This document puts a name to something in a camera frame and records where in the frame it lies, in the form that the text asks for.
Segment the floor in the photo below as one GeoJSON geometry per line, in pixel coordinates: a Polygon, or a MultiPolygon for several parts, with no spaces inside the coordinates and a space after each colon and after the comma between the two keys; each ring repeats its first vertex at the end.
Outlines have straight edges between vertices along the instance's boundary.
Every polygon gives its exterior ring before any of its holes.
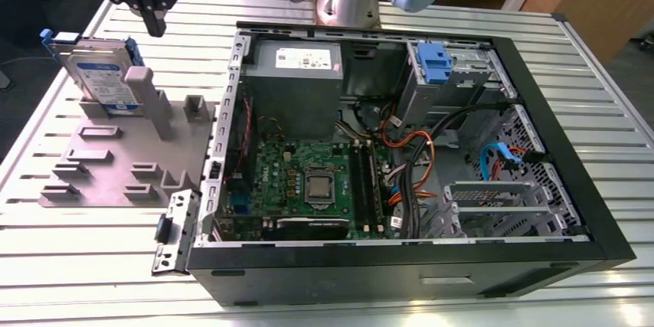
{"type": "MultiPolygon", "coordinates": [[[[81,32],[100,3],[101,0],[42,2],[41,9],[48,23],[38,27],[81,32]]],[[[0,15],[5,11],[0,2],[0,15]]],[[[10,86],[0,89],[0,161],[58,72],[58,65],[46,59],[21,59],[4,64],[8,60],[24,57],[48,57],[38,44],[37,31],[29,33],[18,46],[6,42],[0,35],[0,73],[10,80],[10,86]]],[[[640,51],[636,43],[628,43],[610,63],[608,73],[650,126],[654,126],[654,51],[640,51]]]]}

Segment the metal bracket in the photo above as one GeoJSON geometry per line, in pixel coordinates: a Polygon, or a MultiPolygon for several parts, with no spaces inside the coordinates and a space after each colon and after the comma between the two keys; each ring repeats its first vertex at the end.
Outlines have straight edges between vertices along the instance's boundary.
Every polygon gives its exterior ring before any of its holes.
{"type": "Polygon", "coordinates": [[[539,234],[560,235],[559,221],[548,203],[547,188],[528,181],[456,181],[444,187],[444,202],[424,215],[421,229],[436,237],[460,237],[464,218],[485,225],[484,236],[505,237],[536,227],[539,234]]]}
{"type": "Polygon", "coordinates": [[[194,222],[200,204],[200,194],[186,189],[172,193],[168,211],[156,226],[154,262],[152,276],[188,275],[185,262],[193,243],[194,222]]]}

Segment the power supply label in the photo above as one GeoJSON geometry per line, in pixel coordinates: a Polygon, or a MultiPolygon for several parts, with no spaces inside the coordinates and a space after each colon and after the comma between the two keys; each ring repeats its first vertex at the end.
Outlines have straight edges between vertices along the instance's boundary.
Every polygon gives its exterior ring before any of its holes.
{"type": "Polygon", "coordinates": [[[132,89],[122,82],[122,72],[114,64],[77,63],[84,85],[93,94],[94,99],[113,113],[128,113],[138,107],[132,89]]]}
{"type": "Polygon", "coordinates": [[[329,70],[332,68],[329,50],[276,49],[275,67],[329,70]]]}

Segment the motherboard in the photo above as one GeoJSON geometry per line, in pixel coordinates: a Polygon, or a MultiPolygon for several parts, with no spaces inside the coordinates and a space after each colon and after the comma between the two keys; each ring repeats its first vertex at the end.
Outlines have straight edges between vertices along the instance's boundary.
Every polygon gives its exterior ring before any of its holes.
{"type": "Polygon", "coordinates": [[[387,149],[369,142],[260,142],[253,190],[229,193],[222,235],[240,241],[387,238],[377,175],[387,162],[387,149]]]}

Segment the blue drive bracket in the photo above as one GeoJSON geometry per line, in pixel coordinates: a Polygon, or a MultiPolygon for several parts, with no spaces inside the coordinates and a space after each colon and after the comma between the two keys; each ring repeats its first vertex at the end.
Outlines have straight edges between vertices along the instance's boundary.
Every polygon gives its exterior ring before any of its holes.
{"type": "Polygon", "coordinates": [[[488,143],[485,146],[483,146],[481,153],[479,154],[479,170],[481,170],[483,180],[491,179],[491,174],[488,173],[488,165],[485,164],[485,157],[488,156],[488,151],[491,149],[496,149],[497,155],[501,155],[504,159],[507,159],[512,163],[521,163],[521,159],[511,153],[511,150],[508,149],[505,143],[488,143]]]}
{"type": "Polygon", "coordinates": [[[443,44],[417,44],[417,61],[427,84],[444,84],[451,76],[451,57],[443,44]]]}
{"type": "Polygon", "coordinates": [[[50,52],[52,56],[54,56],[54,52],[52,51],[50,44],[54,42],[57,44],[70,44],[74,45],[81,38],[81,35],[76,32],[58,32],[56,36],[52,37],[54,33],[50,29],[44,28],[38,36],[41,36],[41,44],[45,49],[50,52]]]}
{"type": "Polygon", "coordinates": [[[136,41],[132,38],[126,38],[126,40],[124,40],[124,44],[126,46],[129,56],[132,57],[133,65],[137,67],[144,67],[145,64],[142,63],[142,57],[141,57],[141,53],[138,53],[136,41]]]}

